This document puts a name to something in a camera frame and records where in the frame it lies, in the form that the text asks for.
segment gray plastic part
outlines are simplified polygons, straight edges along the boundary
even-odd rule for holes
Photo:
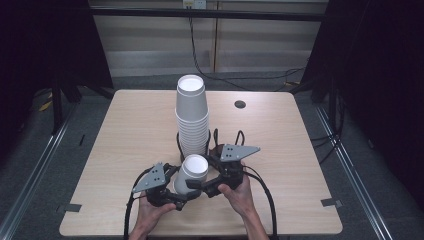
[[[163,164],[157,163],[135,186],[133,193],[148,190],[166,183]]]
[[[261,148],[259,147],[225,144],[222,148],[221,162],[239,161],[260,150]]]

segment table surface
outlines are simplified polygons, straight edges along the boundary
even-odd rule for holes
[[[276,207],[279,235],[337,234],[342,224],[315,152],[289,93],[206,91],[209,128],[219,130],[219,143],[234,144],[237,132],[245,145],[261,151],[244,159],[268,186]],[[234,103],[242,100],[243,109]],[[176,144],[176,91],[120,90],[106,114],[87,164],[72,197],[79,212],[67,212],[60,226],[64,236],[123,234],[126,203],[137,176],[157,162],[180,165]],[[208,179],[216,176],[210,170]],[[251,179],[256,208],[267,233],[271,212],[260,184]],[[130,219],[135,224],[138,202]],[[241,218],[221,194],[204,193],[184,209],[161,218],[152,236],[245,235]]]

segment stack of paper cups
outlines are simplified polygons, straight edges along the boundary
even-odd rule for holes
[[[178,80],[175,115],[184,158],[204,154],[209,138],[209,109],[202,78],[185,75]]]

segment human hand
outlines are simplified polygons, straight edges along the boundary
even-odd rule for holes
[[[246,227],[249,240],[268,240],[267,233],[253,203],[252,189],[247,175],[243,175],[243,182],[235,189],[226,184],[220,184],[218,190],[228,199],[234,211],[240,214]]]
[[[144,240],[147,235],[156,227],[159,219],[165,213],[176,208],[175,204],[168,203],[161,207],[154,207],[147,201],[146,196],[139,198],[138,215],[134,229],[131,232],[130,240]]]
[[[242,217],[246,217],[249,213],[256,211],[250,188],[250,180],[247,175],[243,175],[243,182],[235,190],[226,184],[220,184],[218,190],[228,199],[234,211]]]

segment black curtain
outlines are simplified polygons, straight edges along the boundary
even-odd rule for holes
[[[317,101],[333,83],[424,209],[424,2],[330,0],[326,14],[344,20],[321,24],[302,81]]]
[[[13,147],[34,93],[60,76],[77,85],[113,88],[86,0],[9,1],[0,7],[1,157]]]

